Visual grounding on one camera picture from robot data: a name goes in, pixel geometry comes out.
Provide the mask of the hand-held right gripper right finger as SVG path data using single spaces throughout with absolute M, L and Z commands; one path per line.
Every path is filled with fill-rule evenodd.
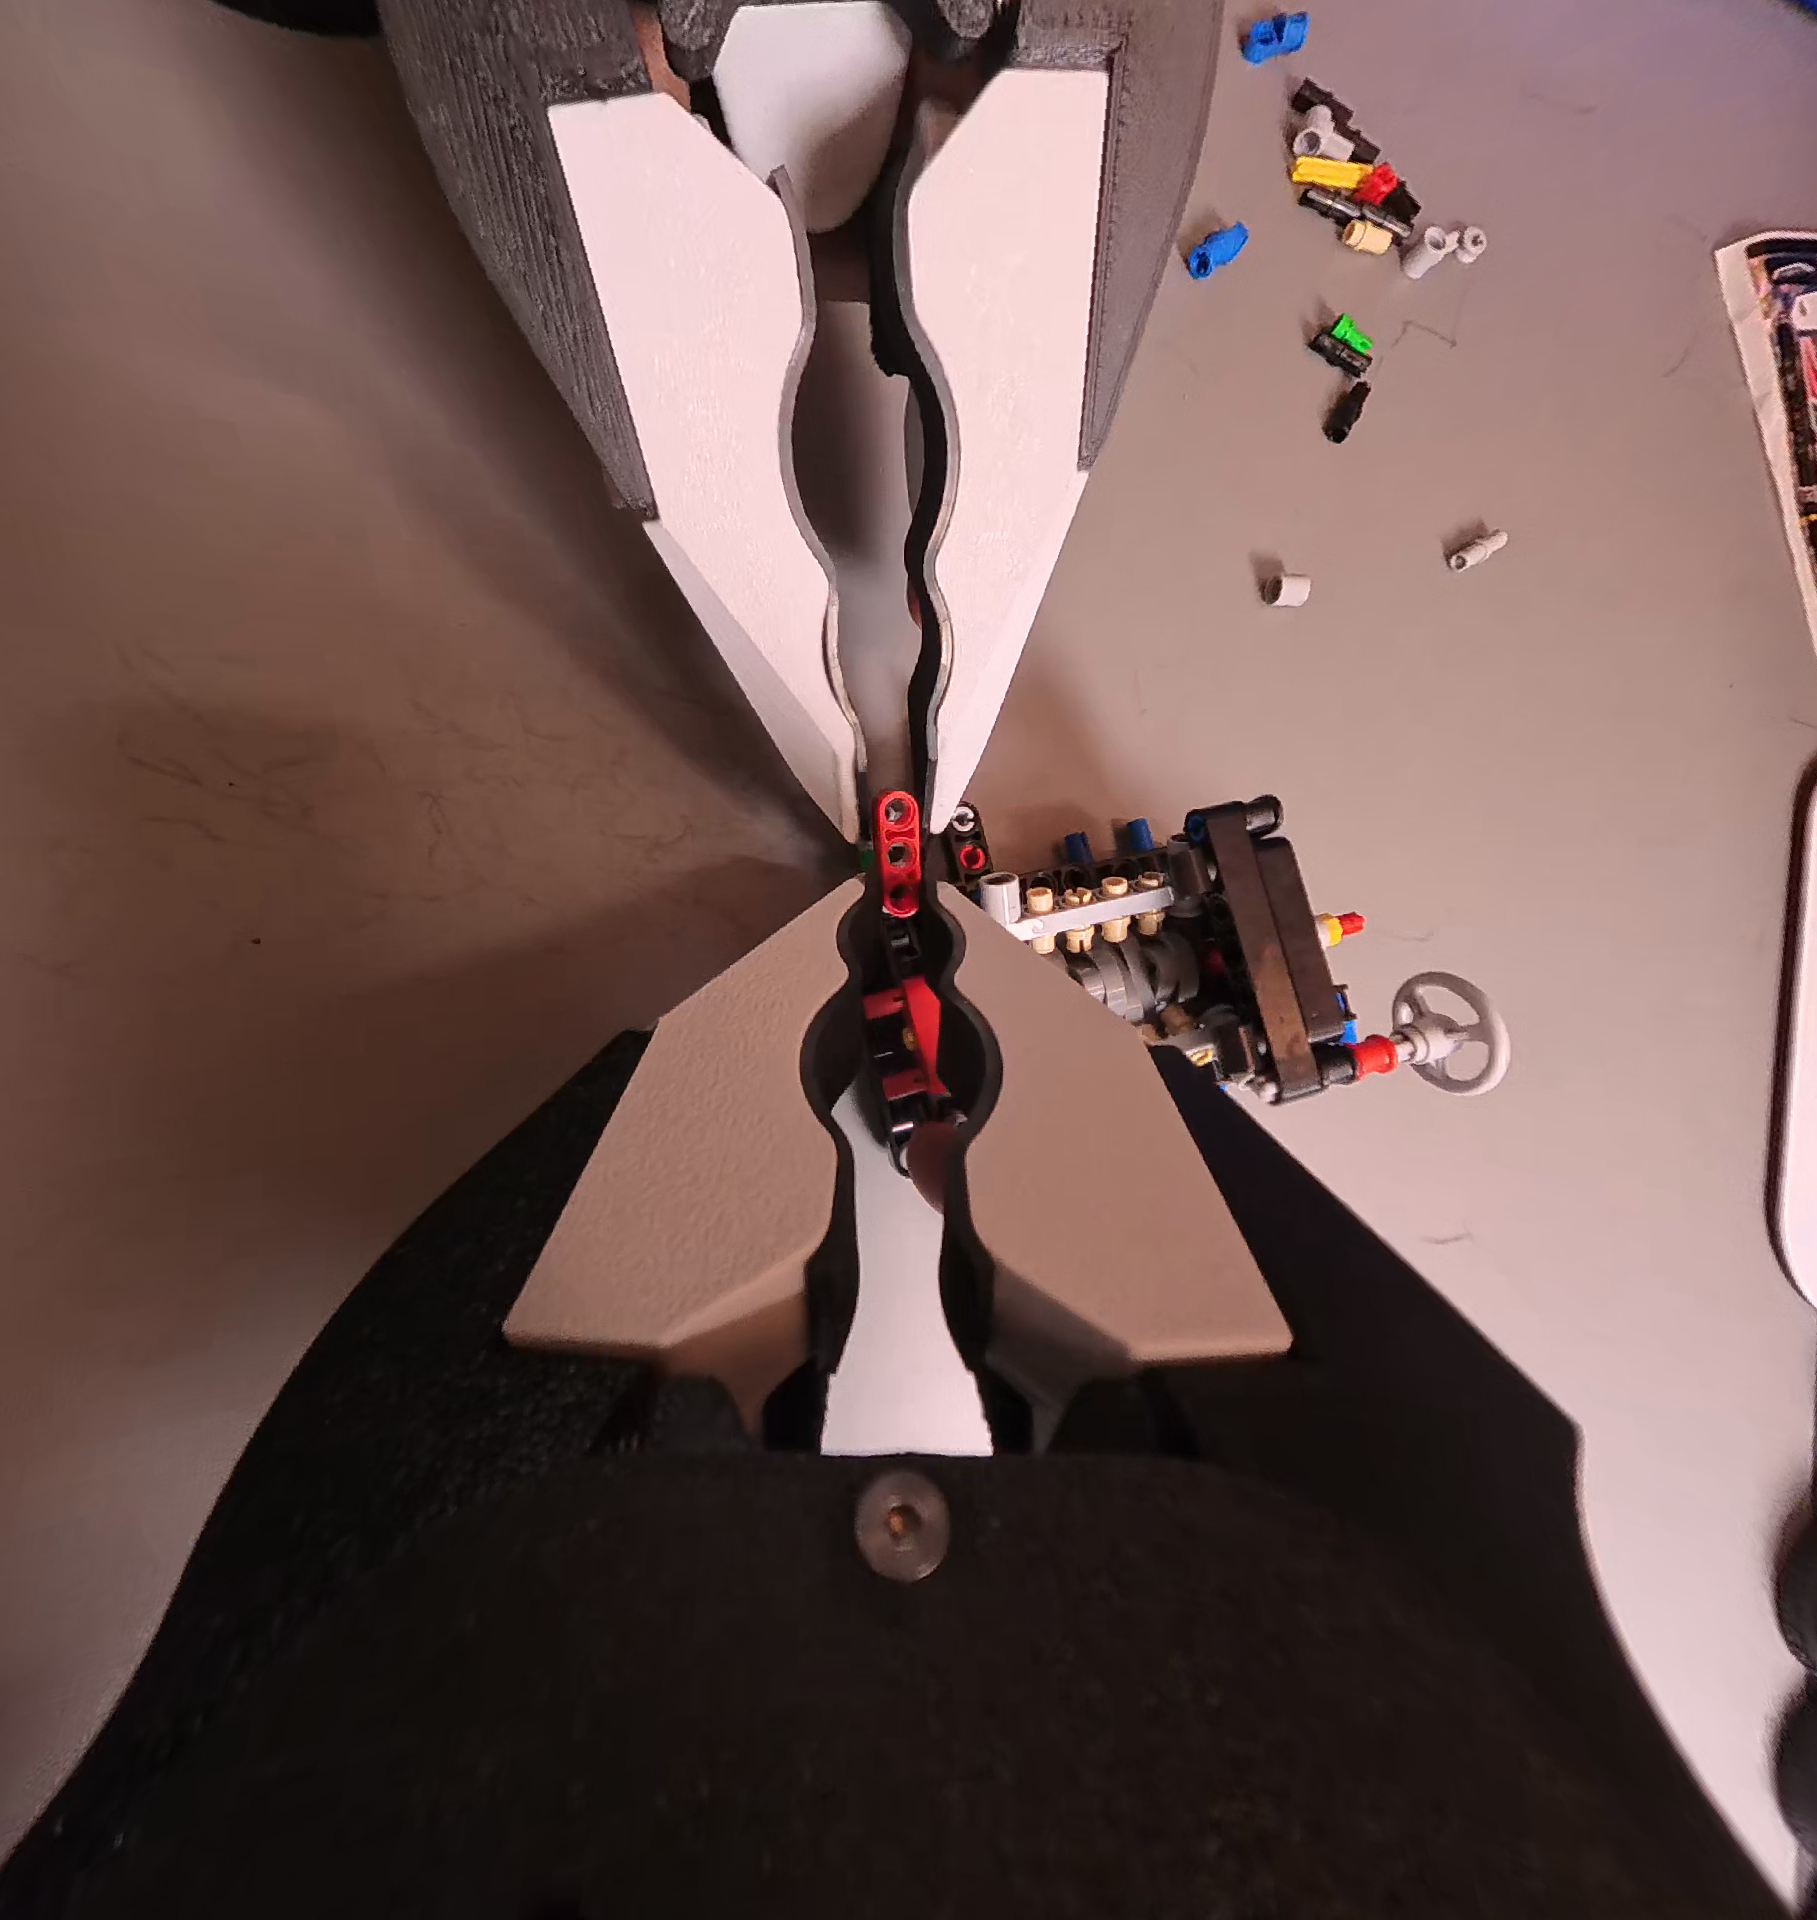
M 1283 1356 L 1295 1336 L 1160 1074 L 1185 1065 L 956 887 L 951 1011 L 993 1042 L 947 1203 L 944 1306 L 996 1413 L 1053 1433 L 1148 1370 Z

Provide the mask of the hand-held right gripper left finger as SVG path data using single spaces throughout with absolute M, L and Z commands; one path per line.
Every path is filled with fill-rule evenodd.
M 840 1136 L 803 1053 L 866 894 L 846 880 L 660 1017 L 505 1319 L 513 1347 L 717 1379 L 762 1426 L 811 1356 Z

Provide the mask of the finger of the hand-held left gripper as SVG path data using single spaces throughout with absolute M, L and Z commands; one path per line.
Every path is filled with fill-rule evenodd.
M 816 297 L 789 182 L 754 179 L 665 94 L 549 119 L 654 498 L 650 541 L 801 785 L 858 842 L 868 745 L 794 460 Z
M 876 291 L 920 418 L 905 563 L 929 823 L 966 798 L 1086 479 L 1108 92 L 1103 67 L 1005 67 L 968 108 L 920 108 L 897 181 Z

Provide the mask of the lego car chassis assembly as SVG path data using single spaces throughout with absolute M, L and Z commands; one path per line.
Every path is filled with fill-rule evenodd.
M 921 827 L 921 910 L 887 917 L 880 887 L 880 931 L 862 966 L 862 1101 L 899 1170 L 921 1122 L 966 1112 L 941 1071 L 929 955 L 939 870 L 1002 929 L 1218 1089 L 1292 1101 L 1412 1071 L 1441 1094 L 1480 1096 L 1512 1068 L 1512 1035 L 1494 998 L 1444 971 L 1410 977 L 1389 1029 L 1362 1030 L 1329 960 L 1368 922 L 1309 905 L 1276 798 L 1194 810 L 1164 839 L 1146 819 L 1122 823 L 1105 858 L 1075 832 L 1062 858 L 1036 871 L 993 863 L 971 805 L 941 836 L 923 815 Z

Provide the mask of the small multicoloured lego piece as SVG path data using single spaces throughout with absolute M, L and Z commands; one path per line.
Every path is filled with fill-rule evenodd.
M 1422 206 L 1382 148 L 1362 129 L 1352 108 L 1312 80 L 1296 84 L 1287 108 L 1292 185 L 1305 195 L 1320 190 L 1352 207 L 1327 207 L 1332 219 L 1365 219 L 1398 241 L 1412 238 Z

